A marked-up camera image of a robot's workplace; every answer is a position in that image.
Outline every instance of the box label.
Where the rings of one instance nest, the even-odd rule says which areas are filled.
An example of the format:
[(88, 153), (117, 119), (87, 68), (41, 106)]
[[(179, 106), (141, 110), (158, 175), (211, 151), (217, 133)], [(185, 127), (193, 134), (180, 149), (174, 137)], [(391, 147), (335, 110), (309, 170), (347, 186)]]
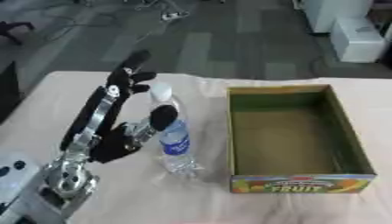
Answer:
[(296, 179), (246, 180), (233, 179), (233, 193), (357, 193), (370, 179)]

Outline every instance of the tabletop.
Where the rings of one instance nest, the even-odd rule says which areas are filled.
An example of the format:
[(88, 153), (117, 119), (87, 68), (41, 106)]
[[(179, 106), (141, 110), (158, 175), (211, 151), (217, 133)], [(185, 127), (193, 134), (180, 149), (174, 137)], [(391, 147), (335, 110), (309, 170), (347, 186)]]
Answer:
[[(108, 73), (51, 73), (0, 127), (0, 153), (22, 151), (44, 164), (59, 154), (68, 126)], [(392, 223), (392, 80), (265, 81), (160, 74), (184, 102), (191, 151), (204, 167), (197, 180), (168, 174), (157, 139), (109, 164), (90, 164), (97, 191), (70, 219), (73, 224)], [(359, 194), (235, 194), (228, 188), (226, 89), (287, 84), (331, 84), (359, 135), (377, 178)], [(147, 94), (132, 96), (118, 122), (148, 115)]]

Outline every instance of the floor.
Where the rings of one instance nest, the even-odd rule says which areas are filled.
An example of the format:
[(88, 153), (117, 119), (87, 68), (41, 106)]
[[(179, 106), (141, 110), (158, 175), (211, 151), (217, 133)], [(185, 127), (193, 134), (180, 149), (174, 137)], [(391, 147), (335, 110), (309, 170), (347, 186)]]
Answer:
[(309, 35), (291, 0), (177, 0), (192, 15), (160, 22), (158, 6), (137, 11), (141, 0), (5, 0), (0, 20), (30, 21), (15, 46), (0, 37), (0, 69), (18, 63), (21, 90), (28, 94), (57, 70), (110, 71), (132, 50), (147, 48), (146, 70), (203, 77), (291, 80), (314, 77), (392, 78), (379, 64), (339, 62), (328, 38)]

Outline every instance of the cardboard box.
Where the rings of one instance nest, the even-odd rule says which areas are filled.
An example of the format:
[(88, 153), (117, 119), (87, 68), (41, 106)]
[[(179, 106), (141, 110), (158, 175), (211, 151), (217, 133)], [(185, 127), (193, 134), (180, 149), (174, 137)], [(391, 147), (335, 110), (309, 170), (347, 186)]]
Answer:
[(357, 193), (375, 172), (328, 85), (228, 90), (233, 193)]

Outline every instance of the bottle label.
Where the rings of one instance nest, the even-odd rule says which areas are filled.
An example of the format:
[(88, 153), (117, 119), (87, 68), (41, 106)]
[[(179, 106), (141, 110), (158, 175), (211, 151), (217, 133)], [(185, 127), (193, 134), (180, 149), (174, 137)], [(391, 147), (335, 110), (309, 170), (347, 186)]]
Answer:
[(166, 153), (167, 155), (177, 156), (177, 155), (185, 154), (190, 146), (189, 136), (188, 135), (184, 136), (184, 138), (179, 143), (172, 143), (172, 144), (163, 143), (163, 146), (164, 146), (164, 153)]

